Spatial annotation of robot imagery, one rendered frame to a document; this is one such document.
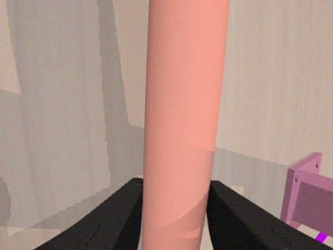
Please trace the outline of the long salmon-pink rail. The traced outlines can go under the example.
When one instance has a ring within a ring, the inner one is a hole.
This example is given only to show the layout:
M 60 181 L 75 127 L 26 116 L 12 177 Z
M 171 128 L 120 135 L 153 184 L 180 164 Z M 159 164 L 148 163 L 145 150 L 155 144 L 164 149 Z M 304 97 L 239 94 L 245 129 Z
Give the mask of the long salmon-pink rail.
M 200 250 L 229 0 L 149 0 L 142 250 Z

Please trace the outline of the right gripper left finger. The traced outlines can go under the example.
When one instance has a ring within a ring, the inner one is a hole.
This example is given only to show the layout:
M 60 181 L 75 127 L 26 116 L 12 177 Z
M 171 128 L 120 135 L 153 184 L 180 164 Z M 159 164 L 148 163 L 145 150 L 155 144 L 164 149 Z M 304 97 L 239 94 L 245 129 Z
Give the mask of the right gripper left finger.
M 137 250 L 143 178 L 132 178 L 76 224 L 33 250 Z

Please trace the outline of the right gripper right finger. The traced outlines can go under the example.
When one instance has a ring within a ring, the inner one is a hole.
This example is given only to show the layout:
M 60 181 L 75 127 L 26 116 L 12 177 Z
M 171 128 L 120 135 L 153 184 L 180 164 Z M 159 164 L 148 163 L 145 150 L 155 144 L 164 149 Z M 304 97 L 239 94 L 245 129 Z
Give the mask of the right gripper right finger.
M 213 250 L 333 250 L 217 180 L 210 180 L 207 222 Z

